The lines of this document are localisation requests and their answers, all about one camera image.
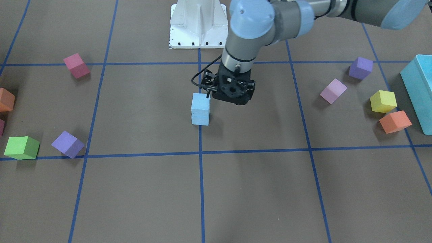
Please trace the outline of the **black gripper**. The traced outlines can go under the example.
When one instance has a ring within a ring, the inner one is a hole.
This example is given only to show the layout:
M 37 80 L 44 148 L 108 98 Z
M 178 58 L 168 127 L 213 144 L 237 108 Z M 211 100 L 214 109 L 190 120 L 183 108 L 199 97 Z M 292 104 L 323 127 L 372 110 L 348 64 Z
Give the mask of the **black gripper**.
M 204 75 L 199 88 L 207 91 L 207 99 L 211 99 L 212 95 L 214 99 L 241 106 L 246 105 L 252 99 L 255 81 L 250 79 L 250 70 L 241 73 L 236 68 L 233 72 L 221 64 L 216 74 L 207 68 L 202 72 Z

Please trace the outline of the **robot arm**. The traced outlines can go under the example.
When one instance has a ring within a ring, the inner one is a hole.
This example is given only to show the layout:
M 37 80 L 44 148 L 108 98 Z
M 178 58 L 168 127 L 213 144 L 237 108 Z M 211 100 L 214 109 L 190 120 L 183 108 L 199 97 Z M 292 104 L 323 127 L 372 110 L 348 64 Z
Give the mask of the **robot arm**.
M 255 81 L 251 68 L 259 50 L 307 34 L 321 17 L 345 18 L 382 29 L 404 29 L 430 0 L 232 0 L 228 37 L 216 74 L 205 67 L 197 87 L 204 99 L 245 105 Z

